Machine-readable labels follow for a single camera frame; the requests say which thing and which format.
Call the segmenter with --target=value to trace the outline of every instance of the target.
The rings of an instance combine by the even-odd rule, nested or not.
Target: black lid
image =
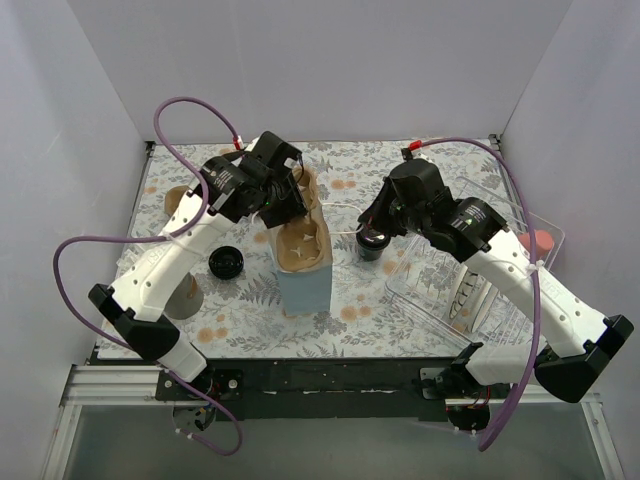
[[[391,237],[365,225],[357,233],[356,240],[360,246],[369,250],[382,250],[387,248],[389,242],[391,242]]]
[[[231,280],[237,277],[243,268],[244,258],[242,258],[242,253],[230,245],[214,250],[209,257],[211,273],[221,280]]]

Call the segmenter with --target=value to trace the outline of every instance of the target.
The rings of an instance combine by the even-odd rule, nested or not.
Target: dish rack
[[[528,230],[523,221],[522,208],[510,200],[502,198],[465,177],[458,177],[451,184],[454,198],[476,197],[489,203],[502,215],[516,234]],[[531,215],[533,228],[546,230],[551,234],[554,246],[542,260],[550,268],[564,242],[564,232]],[[431,248],[429,241],[415,236],[403,257],[385,284],[390,307],[396,315],[427,325],[433,334],[444,339],[451,347],[453,355],[470,342],[485,345],[516,345],[531,340],[531,322],[506,297],[486,280],[478,281],[469,300],[475,315],[469,318],[469,309],[462,309],[450,318],[449,294],[456,285],[460,269],[463,268],[449,254]]]

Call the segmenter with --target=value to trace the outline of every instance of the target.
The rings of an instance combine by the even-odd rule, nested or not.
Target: table
[[[323,203],[346,203],[364,209],[379,192],[383,177],[402,161],[400,148],[407,144],[300,142],[295,146],[303,152],[305,166],[318,173]],[[231,148],[178,147],[198,166]],[[472,145],[452,143],[436,145],[425,154],[438,165],[446,183],[465,176],[507,196],[500,170],[486,152]],[[159,232],[168,220],[162,207],[165,193],[191,179],[164,147],[156,147],[141,184],[131,234],[147,236]],[[324,213],[330,231],[355,229],[356,210],[327,206]],[[357,255],[354,235],[332,236],[331,311],[288,317],[281,305],[264,226],[243,219],[218,242],[220,246],[232,244],[240,248],[245,257],[243,273],[233,281],[217,280],[209,273],[207,259],[203,259],[192,273],[205,293],[204,304],[196,315],[175,324],[209,358],[451,355],[450,349],[437,341],[425,325],[399,318],[387,305],[385,280],[398,265],[408,241],[395,238],[380,260],[363,262]],[[111,325],[105,323],[105,328],[116,334]],[[126,359],[137,355],[103,340],[98,358]]]

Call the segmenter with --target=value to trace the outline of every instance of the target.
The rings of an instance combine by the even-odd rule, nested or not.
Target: gray wall
[[[35,479],[69,368],[93,343],[58,296],[53,251],[126,231],[144,144],[64,0],[0,0],[0,64],[0,478]],[[116,253],[62,259],[89,315],[88,286],[113,278]]]
[[[162,100],[245,138],[501,133],[570,0],[69,0],[144,139]],[[176,142],[228,141],[194,106]]]
[[[507,126],[531,209],[567,234],[558,276],[640,327],[640,3],[574,0]],[[640,332],[599,388],[628,478],[640,478]]]

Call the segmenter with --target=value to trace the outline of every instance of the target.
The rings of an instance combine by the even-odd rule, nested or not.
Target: black round container
[[[242,258],[242,253],[230,245],[214,250],[209,257],[209,269],[220,280],[236,278],[243,268],[244,258]]]
[[[356,234],[356,241],[358,242],[358,253],[365,262],[372,262],[377,260],[382,255],[382,251],[387,248],[391,237],[380,233],[373,228],[364,226]]]

